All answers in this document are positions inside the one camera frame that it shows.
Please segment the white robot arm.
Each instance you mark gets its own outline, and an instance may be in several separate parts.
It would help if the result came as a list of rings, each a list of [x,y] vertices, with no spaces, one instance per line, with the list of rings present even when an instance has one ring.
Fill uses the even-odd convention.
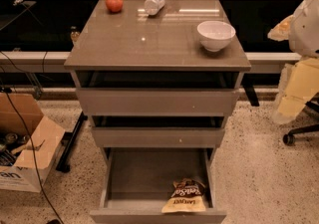
[[[295,120],[319,93],[319,0],[303,0],[267,37],[287,40],[290,50],[301,56],[297,63],[286,64],[281,71],[274,102],[273,121],[286,124]]]

